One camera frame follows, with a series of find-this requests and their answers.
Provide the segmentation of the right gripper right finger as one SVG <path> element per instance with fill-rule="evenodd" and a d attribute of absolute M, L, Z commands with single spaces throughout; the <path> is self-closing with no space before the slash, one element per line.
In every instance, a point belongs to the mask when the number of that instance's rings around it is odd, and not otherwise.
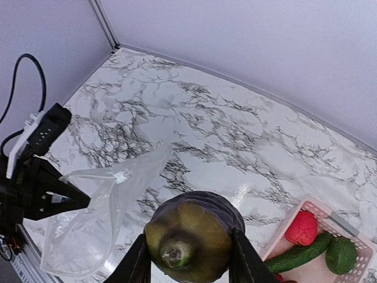
<path fill-rule="evenodd" d="M 229 282 L 279 283 L 277 277 L 264 265 L 244 232 L 232 230 L 232 255 L 229 264 Z"/>

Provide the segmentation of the red tomato toy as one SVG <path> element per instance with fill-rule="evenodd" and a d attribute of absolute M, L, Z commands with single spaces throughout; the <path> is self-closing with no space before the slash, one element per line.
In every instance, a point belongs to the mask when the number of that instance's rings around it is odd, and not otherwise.
<path fill-rule="evenodd" d="M 285 232 L 288 242 L 295 245 L 309 246 L 314 243 L 318 234 L 318 222 L 312 212 L 301 210 L 298 212 Z"/>

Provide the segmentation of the purple eggplant toy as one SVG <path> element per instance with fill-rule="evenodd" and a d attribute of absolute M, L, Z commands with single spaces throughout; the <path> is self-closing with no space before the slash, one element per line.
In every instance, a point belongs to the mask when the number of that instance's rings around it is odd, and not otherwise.
<path fill-rule="evenodd" d="M 245 231 L 240 212 L 208 191 L 177 195 L 161 204 L 144 227 L 154 264 L 177 282 L 214 282 L 228 270 L 232 231 Z"/>

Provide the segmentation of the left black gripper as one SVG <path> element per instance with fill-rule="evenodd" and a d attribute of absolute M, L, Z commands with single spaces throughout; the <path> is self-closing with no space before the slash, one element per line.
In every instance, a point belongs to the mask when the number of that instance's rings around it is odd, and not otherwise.
<path fill-rule="evenodd" d="M 8 159 L 1 157 L 1 220 L 41 220 L 63 212 L 84 209 L 90 197 L 62 180 L 62 174 L 47 160 L 33 157 L 17 162 L 15 175 L 6 177 Z"/>

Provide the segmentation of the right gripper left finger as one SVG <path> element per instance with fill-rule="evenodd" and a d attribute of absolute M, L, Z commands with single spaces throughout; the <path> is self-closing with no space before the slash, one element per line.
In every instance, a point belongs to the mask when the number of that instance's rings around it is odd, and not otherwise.
<path fill-rule="evenodd" d="M 151 282 L 151 259 L 145 234 L 140 234 L 111 274 L 111 282 Z"/>

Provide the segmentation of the green pepper toy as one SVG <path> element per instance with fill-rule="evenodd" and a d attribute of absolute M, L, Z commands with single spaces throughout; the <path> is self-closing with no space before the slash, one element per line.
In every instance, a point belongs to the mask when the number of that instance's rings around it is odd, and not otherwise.
<path fill-rule="evenodd" d="M 333 238 L 326 251 L 326 266 L 333 274 L 343 275 L 353 269 L 357 256 L 353 242 L 346 238 Z"/>

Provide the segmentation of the clear zip top bag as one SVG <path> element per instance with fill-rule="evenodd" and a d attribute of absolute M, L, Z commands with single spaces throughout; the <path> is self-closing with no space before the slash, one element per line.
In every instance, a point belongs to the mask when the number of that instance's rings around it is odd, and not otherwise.
<path fill-rule="evenodd" d="M 84 209 L 48 219 L 40 269 L 57 277 L 81 279 L 105 268 L 115 270 L 111 254 L 126 210 L 165 168 L 172 152 L 157 143 L 148 153 L 111 167 L 76 170 L 61 179 L 91 199 Z"/>

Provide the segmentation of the pink plastic basket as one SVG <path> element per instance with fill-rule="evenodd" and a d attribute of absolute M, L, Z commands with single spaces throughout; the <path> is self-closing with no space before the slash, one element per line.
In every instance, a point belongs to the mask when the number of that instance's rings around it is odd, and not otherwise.
<path fill-rule="evenodd" d="M 286 240 L 285 232 L 301 210 L 312 212 L 316 216 L 319 234 L 327 232 L 334 238 L 348 238 L 355 244 L 356 263 L 348 273 L 334 274 L 327 268 L 326 254 L 322 253 L 302 266 L 282 272 L 283 279 L 296 282 L 362 282 L 373 260 L 376 246 L 334 210 L 311 196 L 303 198 L 298 207 L 282 222 L 261 252 L 262 260 L 278 256 L 294 246 Z"/>

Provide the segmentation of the red cherry bunch toy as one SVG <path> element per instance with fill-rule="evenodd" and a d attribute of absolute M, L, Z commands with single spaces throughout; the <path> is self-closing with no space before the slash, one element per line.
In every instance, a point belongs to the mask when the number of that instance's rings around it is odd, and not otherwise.
<path fill-rule="evenodd" d="M 280 274 L 275 274 L 275 277 L 279 280 L 280 283 L 297 283 L 294 280 L 285 280 Z"/>

